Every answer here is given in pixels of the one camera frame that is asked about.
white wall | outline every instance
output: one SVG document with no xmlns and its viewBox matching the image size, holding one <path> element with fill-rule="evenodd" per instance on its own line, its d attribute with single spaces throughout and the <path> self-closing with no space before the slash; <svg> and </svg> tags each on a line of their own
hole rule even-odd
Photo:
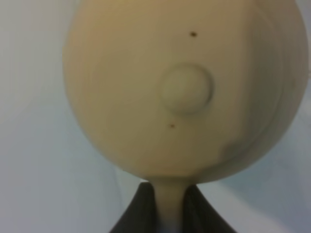
<svg viewBox="0 0 311 233">
<path fill-rule="evenodd" d="M 105 233 L 113 166 L 82 135 L 62 78 L 73 0 L 0 1 L 0 232 Z"/>
<path fill-rule="evenodd" d="M 298 3 L 310 33 L 311 1 Z M 61 47 L 75 4 L 0 1 L 1 233 L 108 232 L 139 184 L 93 149 L 66 100 Z M 310 144 L 311 84 L 264 159 L 200 188 L 239 233 L 309 233 Z"/>
</svg>

round knob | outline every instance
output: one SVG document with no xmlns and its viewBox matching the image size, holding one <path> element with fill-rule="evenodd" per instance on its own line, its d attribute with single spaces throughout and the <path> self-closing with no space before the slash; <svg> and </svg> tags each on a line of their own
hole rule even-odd
<svg viewBox="0 0 311 233">
<path fill-rule="evenodd" d="M 165 73 L 160 94 L 171 111 L 191 114 L 209 103 L 212 89 L 211 75 L 203 67 L 186 64 Z"/>
</svg>

small dark spot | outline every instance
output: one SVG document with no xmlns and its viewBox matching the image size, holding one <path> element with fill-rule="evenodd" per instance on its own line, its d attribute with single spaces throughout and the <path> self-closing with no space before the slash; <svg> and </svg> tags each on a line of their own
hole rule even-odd
<svg viewBox="0 0 311 233">
<path fill-rule="evenodd" d="M 196 33 L 196 32 L 191 32 L 191 33 L 190 33 L 190 36 L 192 36 L 192 37 L 197 37 L 197 36 L 198 36 L 198 33 Z"/>
</svg>

white background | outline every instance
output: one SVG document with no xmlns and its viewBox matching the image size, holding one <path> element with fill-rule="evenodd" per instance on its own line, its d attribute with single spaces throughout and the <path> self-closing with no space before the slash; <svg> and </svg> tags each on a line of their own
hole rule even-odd
<svg viewBox="0 0 311 233">
<path fill-rule="evenodd" d="M 298 3 L 311 34 L 311 1 Z M 139 184 L 93 149 L 70 111 L 61 48 L 75 6 L 0 1 L 1 233 L 108 232 Z M 310 177 L 311 83 L 264 159 L 200 188 L 240 233 L 309 233 Z"/>
</svg>

